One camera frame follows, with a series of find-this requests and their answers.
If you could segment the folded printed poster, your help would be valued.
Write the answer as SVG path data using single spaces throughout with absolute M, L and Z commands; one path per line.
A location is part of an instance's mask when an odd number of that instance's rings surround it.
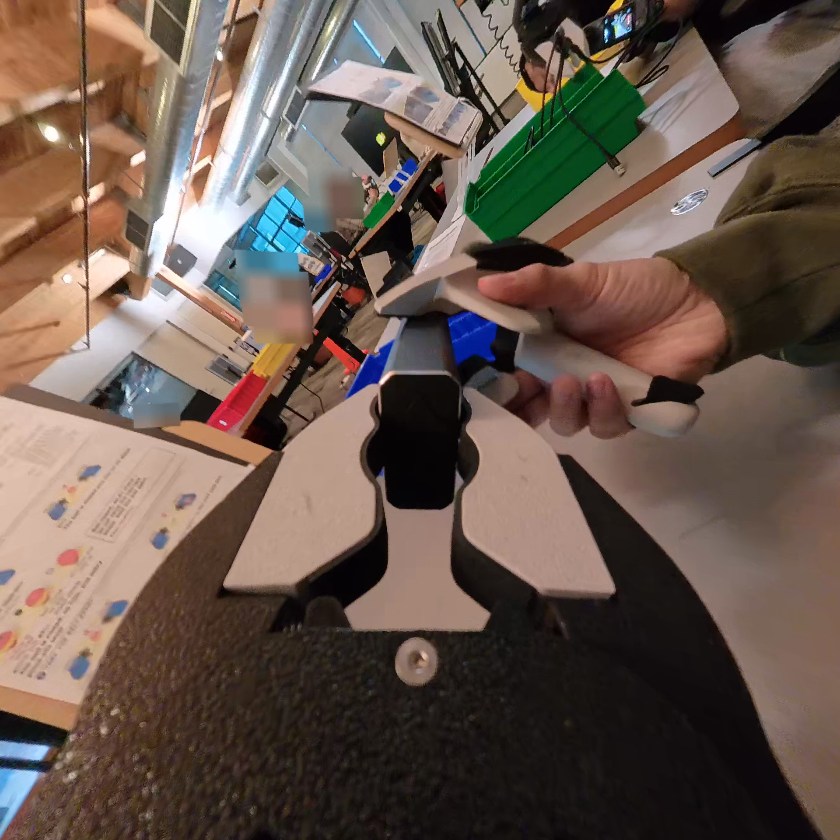
M 345 60 L 306 87 L 311 101 L 363 104 L 382 111 L 404 139 L 450 159 L 464 156 L 484 122 L 465 98 L 438 89 L 420 76 Z

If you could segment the instruction sheet on cardboard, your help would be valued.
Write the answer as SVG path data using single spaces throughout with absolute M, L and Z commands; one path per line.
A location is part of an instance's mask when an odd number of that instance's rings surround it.
M 59 414 L 61 418 L 75 417 L 83 419 L 88 424 L 107 425 L 134 432 L 133 424 L 124 417 L 85 403 L 43 392 L 29 385 L 12 385 L 2 394 L 2 407 L 8 407 L 13 402 L 39 406 Z M 215 427 L 196 421 L 184 421 L 178 425 L 163 428 L 142 428 L 138 429 L 137 433 L 158 438 L 171 445 L 193 449 L 216 459 L 250 465 L 253 468 L 258 467 L 276 453 L 273 449 L 226 434 Z M 79 717 L 79 708 L 78 704 L 63 700 L 53 700 L 5 686 L 1 688 L 3 714 L 15 715 L 63 731 L 75 727 Z

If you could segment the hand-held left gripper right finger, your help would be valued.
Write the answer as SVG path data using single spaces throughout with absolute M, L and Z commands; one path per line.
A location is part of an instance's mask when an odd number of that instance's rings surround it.
M 559 457 L 529 425 L 464 390 L 451 570 L 488 611 L 499 603 L 609 599 L 607 569 Z

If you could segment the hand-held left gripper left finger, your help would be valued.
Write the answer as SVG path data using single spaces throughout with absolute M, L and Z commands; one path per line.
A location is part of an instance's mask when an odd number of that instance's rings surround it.
M 368 458 L 376 404 L 376 395 L 353 395 L 284 447 L 226 592 L 284 595 L 301 606 L 331 597 L 347 607 L 379 583 L 385 506 Z

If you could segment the round silver air duct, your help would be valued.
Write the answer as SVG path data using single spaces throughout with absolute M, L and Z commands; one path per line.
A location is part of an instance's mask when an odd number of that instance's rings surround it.
M 266 1 L 219 138 L 201 207 L 241 205 L 293 94 L 305 89 L 339 43 L 357 2 Z

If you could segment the grey cloth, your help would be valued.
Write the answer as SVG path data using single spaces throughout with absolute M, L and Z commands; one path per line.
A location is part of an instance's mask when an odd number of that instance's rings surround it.
M 719 66 L 747 138 L 819 133 L 838 119 L 839 3 L 799 3 L 747 29 Z

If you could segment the black monitor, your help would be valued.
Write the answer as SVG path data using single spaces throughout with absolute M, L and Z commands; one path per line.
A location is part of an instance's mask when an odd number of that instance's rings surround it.
M 361 102 L 351 102 L 346 112 L 348 121 L 342 136 L 353 147 L 374 174 L 383 175 L 384 152 L 398 132 L 386 120 L 385 113 Z

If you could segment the green storage bin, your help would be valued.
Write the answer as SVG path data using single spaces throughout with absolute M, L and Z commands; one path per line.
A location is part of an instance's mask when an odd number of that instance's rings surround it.
M 635 140 L 644 110 L 620 72 L 583 66 L 488 160 L 465 215 L 492 241 L 519 235 Z

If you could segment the dark flat strip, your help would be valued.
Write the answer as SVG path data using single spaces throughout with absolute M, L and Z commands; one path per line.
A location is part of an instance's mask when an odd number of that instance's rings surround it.
M 736 149 L 732 150 L 725 157 L 715 162 L 707 171 L 710 178 L 719 177 L 723 172 L 726 172 L 734 165 L 748 158 L 755 151 L 764 147 L 765 143 L 761 139 L 745 140 Z

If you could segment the yellow storage bin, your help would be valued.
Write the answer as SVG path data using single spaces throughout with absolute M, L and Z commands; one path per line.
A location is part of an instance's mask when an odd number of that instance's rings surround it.
M 268 343 L 259 352 L 250 373 L 269 381 L 278 371 L 283 372 L 294 361 L 300 349 L 295 343 Z

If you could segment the red storage bin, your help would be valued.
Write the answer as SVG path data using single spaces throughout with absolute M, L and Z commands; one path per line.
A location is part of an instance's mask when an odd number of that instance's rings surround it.
M 267 385 L 266 378 L 252 371 L 247 373 L 219 404 L 206 425 L 225 434 L 237 432 Z

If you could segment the person's right hand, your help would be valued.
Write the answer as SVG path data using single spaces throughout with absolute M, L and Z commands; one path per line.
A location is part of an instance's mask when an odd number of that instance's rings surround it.
M 717 304 L 661 257 L 532 265 L 484 276 L 478 290 L 508 306 L 548 309 L 560 333 L 653 376 L 696 384 L 728 350 Z M 615 383 L 603 372 L 584 383 L 563 374 L 550 385 L 528 372 L 515 377 L 518 394 L 507 409 L 533 427 L 548 422 L 563 437 L 588 428 L 599 439 L 633 430 Z

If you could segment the person's right forearm olive sleeve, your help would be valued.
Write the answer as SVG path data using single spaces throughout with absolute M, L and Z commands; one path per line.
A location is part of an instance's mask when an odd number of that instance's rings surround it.
M 838 121 L 756 153 L 714 227 L 655 254 L 720 310 L 716 371 L 755 356 L 801 368 L 839 362 Z

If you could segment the flat silver air duct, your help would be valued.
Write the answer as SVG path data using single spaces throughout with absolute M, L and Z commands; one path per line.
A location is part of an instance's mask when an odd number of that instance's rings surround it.
M 132 272 L 153 277 L 175 233 L 182 186 L 227 1 L 146 2 L 143 32 L 157 48 L 154 91 L 146 132 L 142 193 L 132 200 L 125 238 Z

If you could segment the blue storage bin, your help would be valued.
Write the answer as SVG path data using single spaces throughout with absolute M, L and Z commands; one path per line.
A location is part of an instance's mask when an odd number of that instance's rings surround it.
M 382 378 L 385 367 L 392 351 L 393 341 L 389 341 L 381 348 L 368 353 L 360 369 L 353 378 L 353 383 L 347 391 L 345 399 L 348 400 L 369 385 L 378 384 Z
M 473 312 L 463 311 L 448 318 L 450 338 L 457 366 L 470 358 L 480 357 L 487 362 L 496 359 L 492 344 L 498 326 Z

